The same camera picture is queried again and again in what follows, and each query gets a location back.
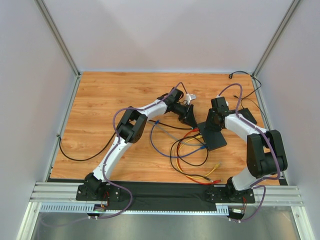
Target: wooden table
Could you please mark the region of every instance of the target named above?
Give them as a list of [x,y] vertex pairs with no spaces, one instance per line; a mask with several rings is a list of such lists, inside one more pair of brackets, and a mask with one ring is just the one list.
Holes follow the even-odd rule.
[[[168,93],[178,82],[183,82],[187,91],[196,94],[194,115],[198,123],[206,120],[210,99],[231,83],[243,86],[244,96],[253,91],[249,75],[235,74],[232,79],[228,74],[195,74],[195,73],[135,73],[135,72],[85,72],[81,78],[72,110],[62,138],[62,148],[72,158],[85,159],[99,152],[112,136],[112,118],[119,109],[134,106],[142,107],[153,102],[157,97]],[[233,86],[223,94],[229,102],[229,108],[235,109],[239,87]],[[257,103],[256,95],[249,99]],[[258,122],[263,127],[259,109],[249,100],[243,100]],[[172,112],[159,117],[162,123],[177,127],[187,127],[178,121]],[[176,172],[170,165],[168,157],[157,153],[150,143],[152,125],[147,123],[139,142],[133,144],[116,165],[111,180],[148,181],[148,182],[191,182],[184,175]],[[169,133],[182,138],[188,131],[164,127]],[[231,176],[238,174],[246,166],[246,143],[229,130],[222,130],[227,146],[210,151],[207,162],[200,167],[181,164],[186,173],[205,174],[220,162],[220,167],[209,177],[221,179],[223,183]],[[160,129],[155,128],[154,144],[160,151],[169,154],[174,140]],[[193,151],[196,146],[185,146],[181,153]],[[107,148],[99,156],[83,162],[65,158],[59,151],[52,169],[51,178],[83,179],[92,172],[107,153]],[[201,163],[206,157],[201,150],[187,159]],[[278,181],[265,181],[268,185],[278,185]]]

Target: white wall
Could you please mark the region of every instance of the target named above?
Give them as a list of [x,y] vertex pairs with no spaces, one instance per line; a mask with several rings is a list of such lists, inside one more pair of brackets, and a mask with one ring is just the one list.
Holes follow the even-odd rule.
[[300,189],[320,239],[320,1],[301,1],[259,75],[274,128],[281,131],[286,176]]
[[253,71],[292,0],[45,0],[81,71]]
[[0,238],[13,240],[75,77],[33,0],[1,0],[0,32]]

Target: metal frame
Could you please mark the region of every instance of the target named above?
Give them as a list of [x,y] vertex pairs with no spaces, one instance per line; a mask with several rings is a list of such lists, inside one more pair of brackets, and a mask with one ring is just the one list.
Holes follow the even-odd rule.
[[[34,0],[36,5],[38,6],[40,12],[42,13],[49,29],[51,30],[54,38],[56,39],[59,47],[61,48],[68,64],[72,68],[76,80],[74,84],[74,88],[70,97],[69,104],[66,109],[66,114],[64,116],[64,119],[61,123],[59,134],[62,135],[64,133],[72,105],[74,102],[74,99],[76,97],[76,93],[79,87],[81,74],[78,70],[70,52],[68,51],[68,48],[66,47],[54,21],[52,16],[50,15],[48,8],[46,7],[46,4],[44,3],[44,0]],[[292,0],[292,3],[290,7],[288,8],[285,16],[283,17],[280,25],[278,26],[276,32],[274,33],[272,39],[270,40],[266,50],[264,51],[260,61],[258,62],[254,72],[253,76],[256,77],[261,69],[263,68],[266,60],[268,59],[270,53],[274,49],[276,43],[280,39],[281,35],[284,32],[284,29],[288,25],[289,20],[293,16],[295,10],[299,6],[299,3],[301,0]],[[256,89],[257,82],[252,80],[253,86]],[[269,126],[272,127],[271,121],[268,119],[268,112],[265,107],[264,100],[262,98],[262,94],[260,89],[256,91],[256,97],[258,101],[258,105],[261,108],[261,110],[265,113],[266,119],[263,119],[265,126],[268,123]],[[47,176],[46,180],[48,180],[52,166],[55,162],[55,158],[58,153],[59,148],[59,142],[58,138],[54,145],[54,150],[50,157],[50,165],[47,170]],[[79,212],[80,210],[87,212],[87,209],[91,209],[93,204],[97,202],[81,202],[76,201],[76,194],[78,185],[80,183],[68,183],[68,182],[37,182],[35,184],[34,190],[32,192],[30,202],[28,204],[27,210],[25,212],[17,239],[18,240],[30,240],[32,237],[33,230],[36,225],[37,217],[39,212]],[[263,194],[263,189],[257,188],[253,190],[256,203],[259,203]],[[237,206],[238,204],[230,204],[230,203],[217,203],[218,209],[224,209],[228,206]],[[263,206],[291,206],[292,213],[294,215],[294,220],[298,229],[298,232],[300,234],[301,239],[307,239],[307,240],[313,240],[315,239],[313,235],[313,231],[311,229],[308,216],[306,214],[306,210],[300,195],[300,192],[296,186],[266,186],[266,196],[263,202]],[[128,214],[183,214],[183,215],[210,215],[214,214],[214,212],[161,212],[161,211],[138,211],[138,212],[131,212],[128,211]]]

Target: gray cable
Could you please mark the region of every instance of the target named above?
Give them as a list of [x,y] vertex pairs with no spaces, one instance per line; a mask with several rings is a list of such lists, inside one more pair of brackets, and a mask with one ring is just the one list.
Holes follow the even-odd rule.
[[[155,123],[154,122],[152,122],[152,121],[148,121],[148,123],[149,124],[151,124],[151,125],[154,125]],[[164,133],[166,133],[167,135],[169,135],[172,139],[174,139],[174,140],[176,140],[176,141],[178,141],[179,140],[179,138],[177,138],[177,137],[175,137],[175,136],[173,136],[171,133],[169,133],[169,132],[167,132],[163,127],[161,127],[161,126],[159,126],[159,124],[156,124],[155,125],[155,127],[156,128],[159,128],[160,130],[162,130]],[[185,142],[181,142],[182,144],[185,144],[185,145],[187,145],[187,146],[200,146],[200,147],[202,147],[203,145],[202,144],[192,144],[192,143],[185,143]]]

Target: yellow cable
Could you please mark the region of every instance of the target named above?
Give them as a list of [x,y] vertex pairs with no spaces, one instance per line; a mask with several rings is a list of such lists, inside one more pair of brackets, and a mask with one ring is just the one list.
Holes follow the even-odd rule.
[[[196,138],[196,139],[200,139],[200,138],[202,138],[202,135],[196,136],[195,138]],[[181,148],[182,148],[186,143],[188,143],[188,142],[190,142],[190,141],[192,141],[192,140],[194,140],[194,138],[191,138],[191,139],[189,139],[189,140],[187,140],[187,141],[185,141],[185,142],[181,142],[181,143],[180,143],[180,144],[181,144],[181,147],[179,148],[178,152],[181,150]],[[179,167],[178,158],[175,160],[175,164],[176,164],[176,166],[178,167],[178,169],[179,169],[181,172],[184,173],[184,171]],[[220,162],[217,163],[217,164],[213,167],[213,169],[212,169],[209,173],[207,173],[206,175],[204,175],[204,176],[205,176],[205,177],[209,176],[209,175],[212,174],[212,173],[214,172],[214,170],[216,170],[219,166],[220,166]],[[188,177],[189,177],[189,178],[192,178],[192,179],[202,179],[201,176],[197,176],[197,177],[195,177],[195,176],[188,176]]]

